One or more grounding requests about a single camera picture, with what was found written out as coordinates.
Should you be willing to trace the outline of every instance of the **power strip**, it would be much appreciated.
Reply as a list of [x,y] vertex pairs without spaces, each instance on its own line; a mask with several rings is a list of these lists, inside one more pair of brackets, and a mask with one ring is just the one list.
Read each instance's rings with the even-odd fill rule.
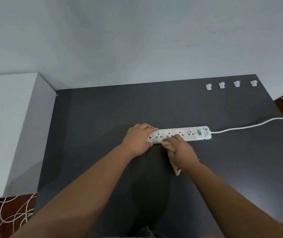
[[207,126],[200,126],[189,128],[159,129],[156,132],[152,132],[147,141],[153,144],[159,144],[163,141],[163,139],[172,137],[176,134],[180,135],[185,141],[206,140],[212,138],[210,129]]

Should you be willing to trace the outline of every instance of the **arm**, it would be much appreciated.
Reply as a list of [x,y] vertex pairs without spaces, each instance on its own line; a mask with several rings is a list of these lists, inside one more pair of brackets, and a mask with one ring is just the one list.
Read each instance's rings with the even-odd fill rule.
[[149,124],[130,128],[122,144],[64,188],[12,238],[85,237],[127,164],[152,146],[146,140],[156,130]]
[[192,147],[179,135],[164,139],[175,149],[172,162],[186,172],[201,193],[226,238],[283,237],[283,226],[201,164]]

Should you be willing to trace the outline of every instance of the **table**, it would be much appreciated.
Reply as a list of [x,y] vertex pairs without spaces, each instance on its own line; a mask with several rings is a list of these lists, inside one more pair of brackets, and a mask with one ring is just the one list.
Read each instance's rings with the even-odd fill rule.
[[[239,80],[240,87],[233,82]],[[250,81],[258,80],[252,87]],[[218,83],[225,82],[220,89]],[[208,91],[206,84],[212,84]],[[38,211],[120,144],[128,128],[207,125],[211,131],[282,117],[256,75],[59,90],[38,187]],[[283,222],[283,120],[189,142],[200,161],[238,192]],[[133,235],[143,225],[174,237],[220,233],[190,178],[175,176],[154,145],[133,159],[91,231]]]

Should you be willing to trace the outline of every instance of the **white adhesive hook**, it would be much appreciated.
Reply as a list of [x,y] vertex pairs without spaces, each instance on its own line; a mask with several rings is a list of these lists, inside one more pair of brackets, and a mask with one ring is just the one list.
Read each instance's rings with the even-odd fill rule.
[[225,88],[225,83],[224,82],[220,82],[219,86],[220,86],[220,88]]
[[235,81],[235,82],[234,82],[234,85],[235,85],[235,87],[238,88],[238,87],[240,86],[240,81]]
[[205,87],[206,87],[207,90],[212,90],[212,84],[210,84],[210,83],[206,84]]
[[251,83],[251,86],[256,87],[256,86],[257,86],[258,81],[257,81],[257,80],[254,80],[254,81],[251,81],[250,83]]

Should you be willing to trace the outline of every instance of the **person's right arm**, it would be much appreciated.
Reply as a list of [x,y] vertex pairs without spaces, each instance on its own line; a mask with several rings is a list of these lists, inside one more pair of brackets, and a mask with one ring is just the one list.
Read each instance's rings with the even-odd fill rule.
[[226,238],[283,237],[283,226],[278,221],[201,164],[181,136],[175,135],[164,141],[174,147],[175,153],[168,151],[169,158],[191,177]]

